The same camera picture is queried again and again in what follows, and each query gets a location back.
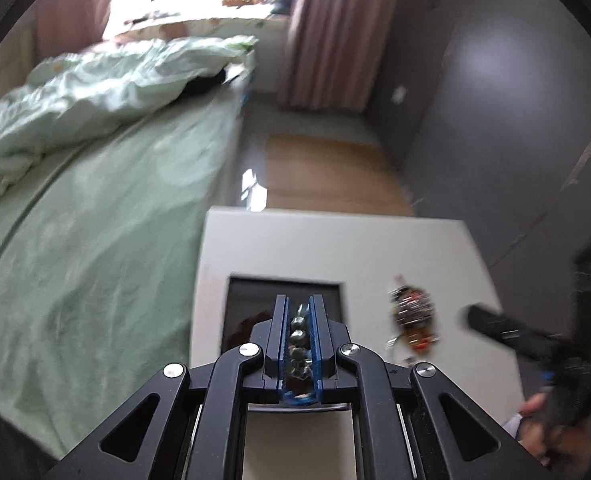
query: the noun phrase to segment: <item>windowsill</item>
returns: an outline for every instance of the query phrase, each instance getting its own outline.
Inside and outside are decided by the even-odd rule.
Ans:
[[[173,23],[208,22],[209,27],[202,27],[205,30],[211,28],[215,31],[222,23],[236,23],[238,25],[254,25],[265,27],[269,30],[286,30],[290,22],[290,16],[271,14],[273,5],[254,5],[242,7],[225,7],[222,0],[154,0],[150,9],[162,14],[161,17],[146,20],[133,25],[125,25],[126,19],[139,18],[144,14],[136,16],[125,16],[124,19],[112,20],[111,27],[105,33],[105,38],[113,38],[129,32],[137,33],[150,27],[170,25]]]

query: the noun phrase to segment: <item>wooden floor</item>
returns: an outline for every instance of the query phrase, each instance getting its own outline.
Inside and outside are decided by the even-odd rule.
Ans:
[[[376,146],[270,135],[265,181],[271,208],[414,216],[397,175]]]

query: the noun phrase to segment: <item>green duvet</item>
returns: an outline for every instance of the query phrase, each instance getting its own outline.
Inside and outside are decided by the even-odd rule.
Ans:
[[[202,228],[243,85],[169,103],[251,44],[63,57],[0,102],[0,415],[57,458],[189,359]]]

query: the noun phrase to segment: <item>green bedsheet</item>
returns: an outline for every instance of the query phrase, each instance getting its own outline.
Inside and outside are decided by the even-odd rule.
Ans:
[[[0,415],[53,456],[188,362],[204,218],[243,90],[154,105],[102,135],[95,118],[86,142],[37,146],[47,155],[0,194]]]

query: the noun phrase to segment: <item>pink curtain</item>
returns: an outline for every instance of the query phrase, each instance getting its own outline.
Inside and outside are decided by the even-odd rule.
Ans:
[[[38,0],[36,50],[38,59],[78,52],[102,40],[111,0]]]
[[[279,100],[309,109],[364,110],[396,0],[297,0]]]

